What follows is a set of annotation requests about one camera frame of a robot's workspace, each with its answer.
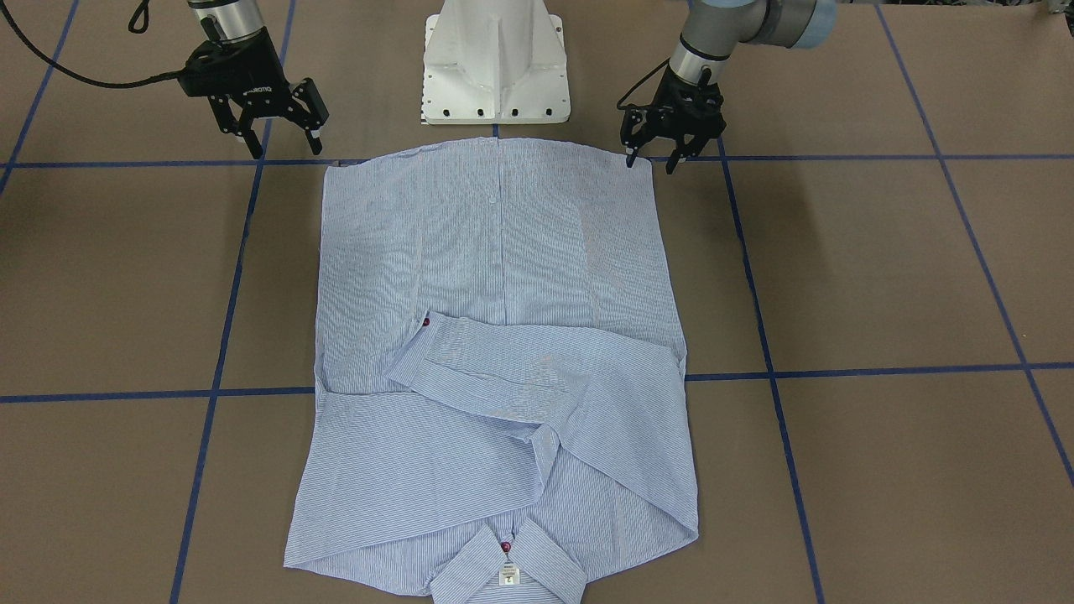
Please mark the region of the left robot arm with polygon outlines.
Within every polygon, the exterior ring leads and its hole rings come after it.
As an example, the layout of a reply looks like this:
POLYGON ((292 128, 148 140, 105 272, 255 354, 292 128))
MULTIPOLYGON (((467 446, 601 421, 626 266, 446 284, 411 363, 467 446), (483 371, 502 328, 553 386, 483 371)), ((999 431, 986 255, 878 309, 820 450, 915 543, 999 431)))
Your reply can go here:
POLYGON ((836 18, 836 1, 694 1, 669 58, 616 102, 626 167, 654 140, 674 143, 667 174, 701 156, 727 127, 720 77, 732 51, 740 44, 814 49, 836 18))

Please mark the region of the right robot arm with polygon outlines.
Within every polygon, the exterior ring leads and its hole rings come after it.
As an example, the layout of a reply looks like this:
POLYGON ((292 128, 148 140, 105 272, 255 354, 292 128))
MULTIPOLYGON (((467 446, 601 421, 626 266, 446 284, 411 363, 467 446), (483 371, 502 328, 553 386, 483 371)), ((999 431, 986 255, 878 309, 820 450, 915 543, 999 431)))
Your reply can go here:
POLYGON ((263 145, 258 119, 281 117, 305 133, 313 154, 323 149, 320 130, 329 111, 313 80, 289 81, 260 8, 253 1, 190 1, 205 41, 178 76, 183 92, 206 98, 224 134, 245 142, 253 159, 263 145))

